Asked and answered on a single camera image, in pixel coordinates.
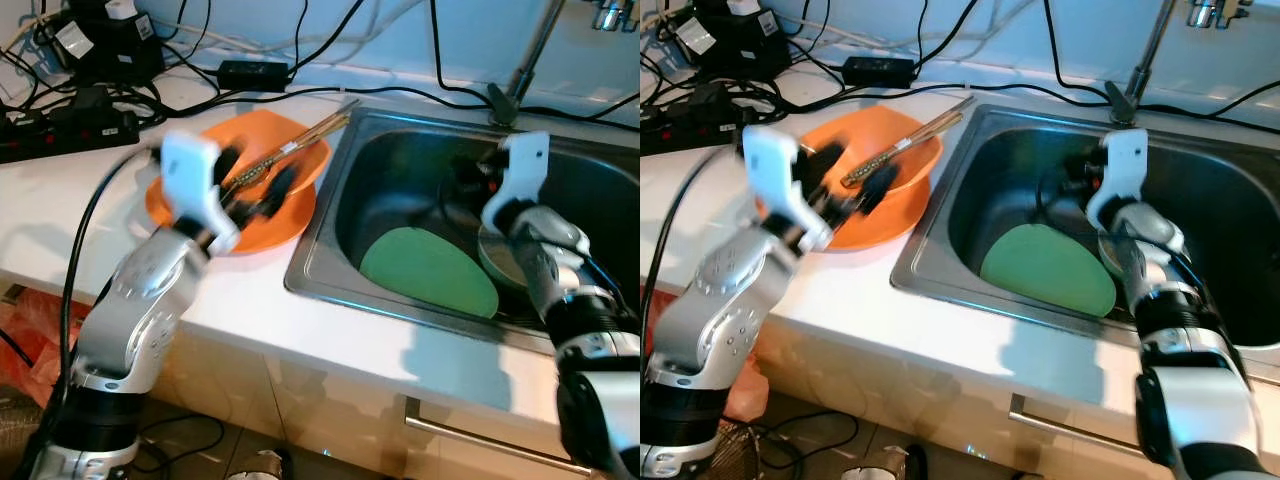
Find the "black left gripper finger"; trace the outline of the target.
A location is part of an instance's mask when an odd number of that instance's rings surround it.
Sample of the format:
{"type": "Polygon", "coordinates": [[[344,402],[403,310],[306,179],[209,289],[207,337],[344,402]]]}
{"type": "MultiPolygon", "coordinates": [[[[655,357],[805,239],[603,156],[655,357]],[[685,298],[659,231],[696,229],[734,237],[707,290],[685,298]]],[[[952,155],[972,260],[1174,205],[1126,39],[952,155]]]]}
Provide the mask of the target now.
{"type": "Polygon", "coordinates": [[[297,177],[298,173],[296,166],[284,166],[275,173],[270,180],[260,180],[260,186],[262,186],[264,189],[256,204],[252,206],[252,219],[257,220],[274,218],[289,196],[297,177]]]}
{"type": "Polygon", "coordinates": [[[883,201],[897,175],[899,165],[895,163],[882,163],[860,174],[852,182],[852,188],[858,188],[858,193],[854,197],[852,212],[856,215],[869,215],[883,201]]]}
{"type": "Polygon", "coordinates": [[[832,166],[844,155],[845,146],[841,143],[828,143],[819,148],[808,151],[808,187],[818,188],[832,166]]]}
{"type": "Polygon", "coordinates": [[[230,170],[239,161],[243,148],[239,145],[228,145],[218,155],[212,168],[212,184],[221,188],[230,174],[230,170]]]}

